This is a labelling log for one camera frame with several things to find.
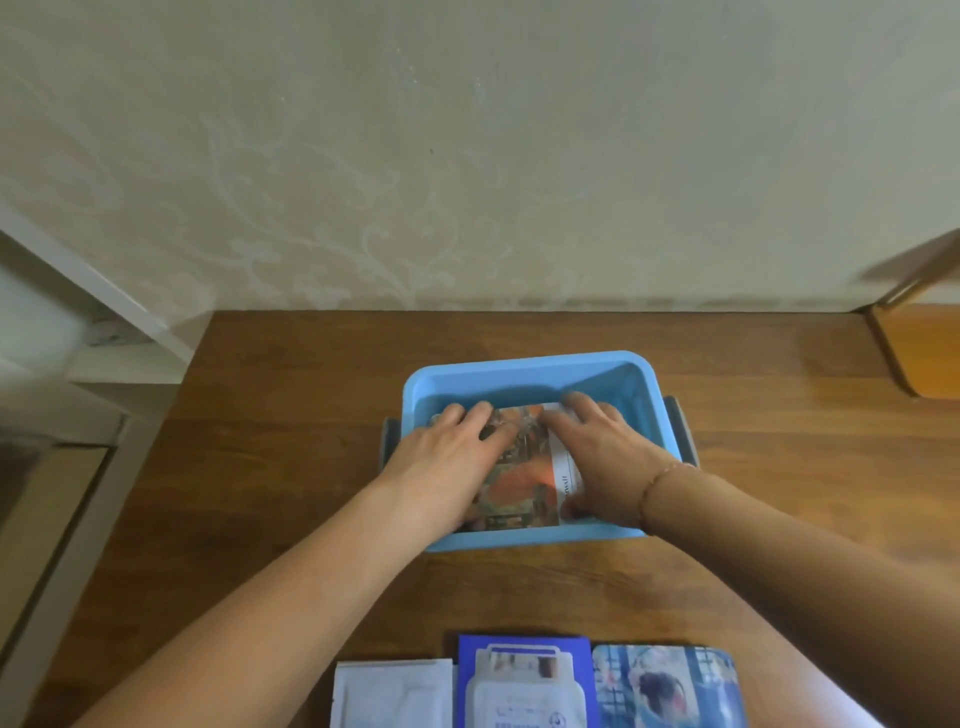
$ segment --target finger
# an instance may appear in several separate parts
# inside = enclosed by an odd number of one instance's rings
[[[504,423],[494,431],[493,435],[483,441],[484,447],[488,448],[493,458],[496,459],[503,454],[505,449],[514,443],[519,433],[520,426],[517,423]]]
[[[560,515],[564,519],[581,519],[583,516],[589,516],[587,494],[584,491],[577,491],[572,496],[564,498],[564,504],[560,507]]]
[[[580,424],[572,417],[559,409],[544,409],[537,418],[541,425],[551,430],[560,441],[570,449],[570,444],[577,435]]]
[[[461,425],[468,432],[480,437],[480,430],[488,422],[491,414],[493,414],[493,405],[488,401],[478,401],[470,408]]]
[[[464,419],[464,414],[467,412],[464,409],[462,404],[448,404],[446,409],[441,413],[440,417],[437,418],[437,422],[432,424],[433,427],[451,427],[458,424],[461,420]]]
[[[623,415],[620,414],[620,410],[618,410],[609,402],[600,401],[600,402],[597,402],[597,406],[600,407],[601,412],[607,415],[607,417],[609,417],[614,422],[626,424],[626,420],[623,419]]]
[[[583,392],[571,392],[564,397],[564,404],[577,413],[580,422],[588,423],[597,417],[603,417],[603,410]]]

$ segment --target gold bracelet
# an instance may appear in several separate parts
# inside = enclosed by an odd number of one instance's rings
[[[650,479],[650,482],[647,483],[647,487],[643,489],[643,493],[640,494],[640,503],[637,506],[637,511],[638,511],[637,514],[639,515],[640,530],[643,531],[645,534],[650,535],[650,531],[647,530],[647,515],[646,515],[647,499],[650,497],[650,494],[653,491],[653,489],[656,487],[657,483],[663,480],[663,478],[669,473],[673,473],[675,470],[677,470],[677,468],[681,468],[683,466],[687,466],[688,468],[693,468],[693,470],[697,469],[695,465],[690,465],[690,463],[685,463],[681,460],[675,460],[674,462],[670,463],[666,468],[664,468],[662,471],[660,471],[658,474],[654,475]]]

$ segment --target wall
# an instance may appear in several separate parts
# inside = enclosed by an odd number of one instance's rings
[[[960,225],[958,34],[955,0],[7,0],[0,212],[171,325],[850,308]]]

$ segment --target desk surface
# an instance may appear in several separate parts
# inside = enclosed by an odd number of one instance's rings
[[[897,389],[859,316],[219,313],[28,724],[66,725],[373,478],[381,422],[417,368],[612,349],[653,364],[705,469],[960,579],[960,403]],[[657,539],[421,556],[341,658],[452,656],[458,632],[705,643],[736,660],[754,726],[870,724]],[[327,724],[330,684],[328,672],[304,724]]]

